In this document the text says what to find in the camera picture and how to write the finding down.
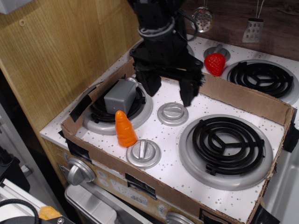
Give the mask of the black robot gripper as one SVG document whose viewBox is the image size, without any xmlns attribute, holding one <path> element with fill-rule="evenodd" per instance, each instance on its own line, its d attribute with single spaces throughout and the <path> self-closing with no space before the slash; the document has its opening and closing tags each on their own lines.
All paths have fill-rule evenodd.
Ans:
<svg viewBox="0 0 299 224">
<path fill-rule="evenodd" d="M 161 77 L 182 77 L 180 96 L 189 107 L 205 82 L 203 63 L 188 51 L 191 35 L 172 33 L 162 40 L 143 40 L 130 51 L 134 58 L 136 78 L 153 97 L 161 87 Z"/>
</svg>

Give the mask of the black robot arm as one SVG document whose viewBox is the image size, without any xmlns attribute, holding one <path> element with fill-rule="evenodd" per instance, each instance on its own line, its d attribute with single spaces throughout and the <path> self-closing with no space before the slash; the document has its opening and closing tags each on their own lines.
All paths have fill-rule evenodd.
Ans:
<svg viewBox="0 0 299 224">
<path fill-rule="evenodd" d="M 137 80 L 150 96 L 161 87 L 161 78 L 177 80 L 185 107 L 191 105 L 203 82 L 203 63 L 188 51 L 181 0 L 130 0 L 142 43 L 130 51 Z"/>
</svg>

